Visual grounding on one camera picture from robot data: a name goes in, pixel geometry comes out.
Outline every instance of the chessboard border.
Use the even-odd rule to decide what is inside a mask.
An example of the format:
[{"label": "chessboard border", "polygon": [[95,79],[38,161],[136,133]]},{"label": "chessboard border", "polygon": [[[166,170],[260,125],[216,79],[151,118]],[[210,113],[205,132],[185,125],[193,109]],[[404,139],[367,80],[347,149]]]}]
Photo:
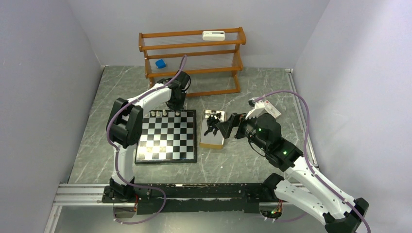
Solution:
[{"label": "chessboard border", "polygon": [[150,165],[150,164],[180,164],[180,163],[197,163],[197,121],[196,121],[196,109],[185,109],[182,112],[193,112],[193,159],[158,159],[142,161],[137,159],[137,147],[135,152],[135,165]]}]

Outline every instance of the wooden rack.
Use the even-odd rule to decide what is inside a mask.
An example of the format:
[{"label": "wooden rack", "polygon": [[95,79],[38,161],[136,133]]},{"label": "wooden rack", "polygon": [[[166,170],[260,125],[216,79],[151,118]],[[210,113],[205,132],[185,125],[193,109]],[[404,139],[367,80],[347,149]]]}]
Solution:
[{"label": "wooden rack", "polygon": [[[229,94],[240,92],[238,80],[238,71],[243,69],[242,60],[240,58],[240,44],[246,44],[246,36],[243,28],[230,29],[214,29],[208,31],[224,31],[226,39],[224,41],[204,41],[202,39],[202,31],[184,31],[170,33],[139,33],[139,50],[144,54],[145,76],[150,81],[150,87],[155,84],[155,77],[173,76],[177,70],[172,70],[170,67],[158,69],[155,62],[159,59],[168,61],[180,61],[180,58],[186,54],[188,62],[184,71],[187,74],[211,73],[231,71],[235,82],[235,89],[207,91],[189,93],[188,97],[209,96],[219,94]],[[196,51],[197,48],[210,46],[213,49],[216,47],[234,46],[234,49],[225,50],[205,50]],[[175,49],[190,50],[189,52],[169,53]],[[188,64],[191,61],[198,61],[198,64]]]}]

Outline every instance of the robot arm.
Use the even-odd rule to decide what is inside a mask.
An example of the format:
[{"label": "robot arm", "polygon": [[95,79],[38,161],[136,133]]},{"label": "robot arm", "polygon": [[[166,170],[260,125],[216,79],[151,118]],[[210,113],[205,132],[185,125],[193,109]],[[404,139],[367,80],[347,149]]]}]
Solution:
[{"label": "robot arm", "polygon": [[[258,102],[255,108],[262,106],[262,103]],[[328,232],[353,233],[361,220],[346,202],[354,206],[363,216],[369,207],[368,202],[363,198],[354,199],[319,171],[315,170],[315,174],[312,174],[303,152],[282,137],[280,124],[275,118],[268,113],[260,115],[260,112],[260,109],[254,109],[248,114],[234,113],[226,122],[218,123],[217,127],[224,138],[230,136],[233,127],[238,127],[235,138],[247,138],[249,143],[254,143],[264,152],[270,164],[284,173],[284,177],[272,174],[268,178],[276,184],[273,188],[277,198],[312,215],[325,225]],[[341,201],[315,175],[343,196],[345,201]],[[291,184],[288,181],[290,178],[298,180],[309,192]]]},{"label": "robot arm", "polygon": [[[160,89],[160,87],[169,80],[170,79],[162,79],[148,91],[128,100],[119,98],[113,104],[109,122],[115,113],[127,103],[139,99],[139,102],[130,105],[114,120],[109,132],[110,140],[119,147],[120,150],[118,159],[119,172],[125,180],[131,183],[134,181],[134,147],[130,146],[135,145],[140,140],[143,116],[164,102],[175,112],[183,110],[187,86],[190,85],[190,76],[185,72],[181,72],[168,87]],[[120,180],[115,170],[110,179],[110,186],[118,193],[120,199],[126,200],[132,193],[131,188],[126,188],[126,183]]]}]

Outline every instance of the black and white checkered board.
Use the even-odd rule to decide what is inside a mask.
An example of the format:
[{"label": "black and white checkered board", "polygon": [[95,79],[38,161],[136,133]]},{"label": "black and white checkered board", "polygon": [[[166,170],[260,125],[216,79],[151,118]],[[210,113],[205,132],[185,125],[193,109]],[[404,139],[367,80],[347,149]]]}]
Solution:
[{"label": "black and white checkered board", "polygon": [[149,113],[143,117],[136,164],[197,161],[196,110],[184,110],[179,116],[171,110],[167,113],[167,116]]}]

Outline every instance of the purple cable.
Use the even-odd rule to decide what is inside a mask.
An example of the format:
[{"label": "purple cable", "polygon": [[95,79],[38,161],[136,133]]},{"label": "purple cable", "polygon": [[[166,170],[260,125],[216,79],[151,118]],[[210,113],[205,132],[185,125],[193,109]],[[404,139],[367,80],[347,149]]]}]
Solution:
[{"label": "purple cable", "polygon": [[[273,91],[267,95],[264,95],[262,97],[259,97],[255,100],[255,102],[258,102],[259,100],[262,100],[268,96],[271,96],[273,94],[278,94],[278,93],[290,93],[295,95],[296,97],[298,97],[304,104],[305,106],[305,110],[306,110],[306,114],[307,114],[307,120],[306,120],[306,130],[305,130],[305,138],[303,139],[303,156],[305,158],[306,164],[309,167],[309,170],[312,172],[312,174],[315,174],[315,170],[313,169],[312,164],[310,164],[309,158],[308,158],[308,152],[306,149],[306,145],[308,143],[308,134],[309,134],[309,107],[308,104],[306,103],[305,99],[297,94],[296,92],[293,91],[288,91],[288,90],[281,90],[281,91]],[[335,194],[340,200],[345,201],[345,198],[342,197],[342,195],[340,195],[336,190],[334,190],[332,187],[330,187],[324,180],[322,180],[322,178],[320,176],[318,176],[317,174],[315,174],[315,177],[319,180],[319,182],[321,182],[327,189],[329,189],[333,194]],[[358,217],[361,219],[361,221],[365,224],[366,229],[368,230],[368,233],[371,233],[371,228],[369,227],[369,224],[366,222],[365,218],[362,216],[362,214],[359,213],[359,211],[349,202],[345,202],[357,215]]]},{"label": "purple cable", "polygon": [[160,189],[160,188],[158,188],[158,187],[142,186],[142,185],[130,183],[130,182],[128,182],[127,180],[125,180],[125,179],[120,175],[120,172],[119,172],[119,162],[118,162],[120,149],[119,149],[118,146],[116,146],[116,145],[110,140],[110,134],[109,134],[110,129],[112,128],[112,125],[113,125],[113,122],[115,121],[115,119],[116,119],[116,118],[120,115],[120,113],[123,112],[127,107],[129,107],[130,105],[132,105],[132,104],[134,104],[134,103],[136,103],[136,102],[139,102],[139,99],[142,99],[142,98],[148,96],[150,93],[153,93],[153,92],[155,92],[155,91],[157,91],[157,90],[160,90],[160,89],[163,89],[163,88],[167,87],[167,85],[169,85],[171,82],[173,82],[173,80],[176,79],[176,77],[180,74],[180,72],[182,72],[183,67],[184,67],[185,64],[186,64],[186,59],[187,59],[187,57],[188,57],[187,55],[183,55],[182,61],[180,62],[179,70],[178,70],[177,73],[174,75],[174,77],[173,77],[172,79],[170,79],[164,86],[161,86],[161,87],[156,88],[156,89],[150,89],[149,91],[143,93],[139,98],[136,98],[135,100],[127,103],[124,107],[120,108],[120,110],[119,110],[118,112],[116,112],[116,114],[114,114],[114,116],[113,116],[112,119],[110,120],[109,124],[107,125],[107,129],[106,129],[106,139],[107,139],[107,141],[109,142],[109,144],[116,149],[116,155],[115,155],[115,171],[116,171],[117,176],[119,177],[119,179],[120,179],[121,181],[123,181],[124,183],[130,185],[130,186],[133,186],[133,187],[136,187],[136,188],[154,189],[154,190],[157,190],[157,191],[159,191],[159,192],[161,192],[161,193],[163,194],[163,203],[162,203],[162,206],[160,207],[160,209],[159,209],[156,213],[154,213],[153,215],[151,215],[150,217],[148,217],[147,219],[144,219],[144,220],[142,220],[142,221],[137,221],[137,222],[123,222],[123,221],[120,221],[120,220],[118,220],[118,219],[116,218],[115,209],[113,208],[114,221],[116,221],[116,222],[118,222],[118,223],[120,223],[120,224],[134,225],[134,224],[139,224],[139,223],[143,223],[143,222],[149,221],[150,219],[156,217],[156,216],[163,210],[163,208],[165,207],[165,204],[166,204],[166,193],[165,193],[162,189]]}]

